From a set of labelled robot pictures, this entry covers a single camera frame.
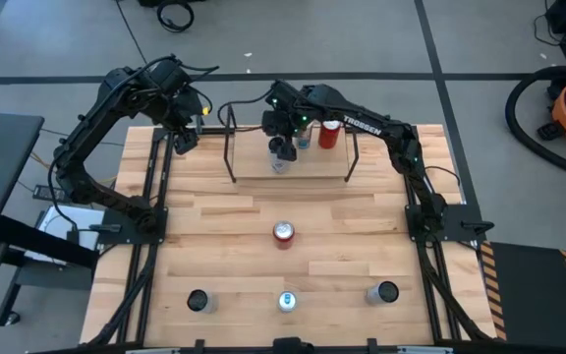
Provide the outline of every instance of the vacuum cleaner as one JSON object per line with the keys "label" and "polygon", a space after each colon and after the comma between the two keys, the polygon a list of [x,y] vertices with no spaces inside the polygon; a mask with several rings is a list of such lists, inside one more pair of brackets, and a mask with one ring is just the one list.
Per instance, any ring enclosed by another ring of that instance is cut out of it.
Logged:
{"label": "vacuum cleaner", "polygon": [[551,80],[551,86],[547,91],[550,97],[555,100],[551,108],[552,121],[538,128],[538,136],[545,141],[566,137],[566,66],[544,68],[521,80],[510,92],[506,101],[506,123],[512,135],[526,148],[566,170],[566,158],[550,151],[532,139],[517,122],[515,115],[517,100],[525,89],[540,80]]}

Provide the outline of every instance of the hose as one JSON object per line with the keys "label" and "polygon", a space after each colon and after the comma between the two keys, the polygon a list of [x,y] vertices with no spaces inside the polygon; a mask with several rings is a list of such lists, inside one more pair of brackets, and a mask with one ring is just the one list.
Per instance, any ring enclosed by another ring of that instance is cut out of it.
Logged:
{"label": "hose", "polygon": [[519,143],[523,144],[526,148],[530,149],[533,153],[544,158],[555,166],[558,166],[566,171],[566,158],[548,150],[541,144],[537,143],[532,139],[526,132],[521,128],[519,122],[517,122],[517,117],[515,115],[515,109],[517,106],[517,100],[519,96],[525,89],[527,89],[531,84],[539,80],[556,80],[556,79],[566,79],[566,67],[549,67],[540,69],[537,72],[527,76],[521,80],[510,92],[508,100],[506,101],[506,123],[508,128]]}
{"label": "hose", "polygon": [[[178,5],[187,10],[189,13],[189,20],[185,25],[176,25],[171,19],[163,17],[163,10],[170,5]],[[158,8],[156,9],[156,19],[158,19],[158,22],[161,23],[164,29],[171,31],[172,33],[180,33],[194,24],[194,10],[186,0],[166,0],[158,5]]]}

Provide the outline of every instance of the wooden tabletop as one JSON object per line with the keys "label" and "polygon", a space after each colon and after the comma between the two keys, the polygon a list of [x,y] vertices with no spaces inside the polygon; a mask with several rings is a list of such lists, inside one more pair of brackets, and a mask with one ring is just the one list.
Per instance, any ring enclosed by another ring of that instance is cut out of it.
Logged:
{"label": "wooden tabletop", "polygon": [[[418,129],[425,165],[453,170],[442,126]],[[129,130],[119,192],[142,192],[151,135],[148,127]],[[167,237],[156,263],[146,346],[192,347],[196,339],[207,346],[269,346],[283,336],[314,345],[366,345],[370,337],[380,345],[432,343],[417,252],[407,234],[403,177],[391,167],[381,140],[359,136],[360,161],[348,184],[342,178],[234,184],[223,147],[223,136],[203,136],[196,149],[173,156]],[[352,159],[351,148],[348,153]],[[449,203],[460,202],[454,176],[436,169],[427,173]],[[294,245],[284,251],[272,242],[272,227],[281,219],[297,232]],[[494,336],[475,252],[449,242],[443,248],[455,297]],[[81,342],[99,332],[122,300],[130,254],[131,246],[119,246],[100,260]],[[399,299],[367,305],[366,289],[382,280],[397,284]],[[190,311],[186,301],[194,289],[215,293],[218,310]],[[289,314],[276,305],[284,290],[298,298]],[[448,337],[441,301],[438,310]],[[130,338],[136,317],[131,316]]]}

